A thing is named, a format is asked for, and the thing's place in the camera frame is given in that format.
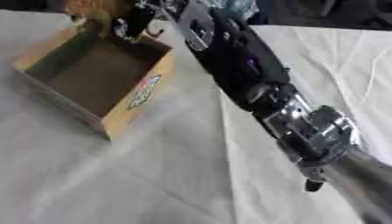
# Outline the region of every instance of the orange cat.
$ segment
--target orange cat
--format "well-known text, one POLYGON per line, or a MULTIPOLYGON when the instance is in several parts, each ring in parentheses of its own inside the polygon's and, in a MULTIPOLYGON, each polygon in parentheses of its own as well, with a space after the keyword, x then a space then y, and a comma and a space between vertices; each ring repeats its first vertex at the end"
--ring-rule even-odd
POLYGON ((77 18, 92 18, 102 25, 100 35, 110 33, 113 18, 124 16, 132 4, 130 0, 66 0, 65 12, 77 18))

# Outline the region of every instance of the purple light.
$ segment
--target purple light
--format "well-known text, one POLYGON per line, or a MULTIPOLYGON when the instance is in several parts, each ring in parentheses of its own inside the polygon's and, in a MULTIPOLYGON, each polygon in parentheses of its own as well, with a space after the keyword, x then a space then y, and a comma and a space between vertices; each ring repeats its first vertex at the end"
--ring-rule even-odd
POLYGON ((248 59, 248 60, 247 60, 247 63, 248 63, 248 64, 255 64, 255 61, 254 61, 253 59, 248 59))

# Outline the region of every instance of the wooden box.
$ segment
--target wooden box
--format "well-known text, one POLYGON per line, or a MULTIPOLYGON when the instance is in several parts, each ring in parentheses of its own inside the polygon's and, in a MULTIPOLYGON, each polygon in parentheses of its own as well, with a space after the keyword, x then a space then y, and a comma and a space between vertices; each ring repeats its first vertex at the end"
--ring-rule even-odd
POLYGON ((67 28, 14 67, 51 102, 112 139, 171 73, 172 49, 147 37, 130 45, 97 32, 90 21, 67 28))

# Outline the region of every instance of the sticker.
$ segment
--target sticker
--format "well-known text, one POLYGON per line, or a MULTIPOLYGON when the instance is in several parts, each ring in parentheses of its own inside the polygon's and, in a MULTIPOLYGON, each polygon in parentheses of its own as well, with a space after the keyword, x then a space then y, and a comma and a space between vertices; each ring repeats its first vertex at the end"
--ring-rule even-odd
POLYGON ((160 78, 161 75, 159 74, 142 79, 136 88, 135 96, 129 104, 129 109, 133 109, 147 102, 152 95, 154 86, 158 83, 160 78))

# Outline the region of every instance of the screw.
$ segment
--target screw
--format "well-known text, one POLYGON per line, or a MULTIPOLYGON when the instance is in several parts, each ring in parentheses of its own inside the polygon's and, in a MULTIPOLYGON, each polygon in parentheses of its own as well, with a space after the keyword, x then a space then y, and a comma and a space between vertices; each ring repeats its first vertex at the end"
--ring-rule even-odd
POLYGON ((223 33, 223 38, 226 40, 226 41, 228 41, 229 39, 230 39, 230 33, 228 33, 228 32, 224 32, 223 33))

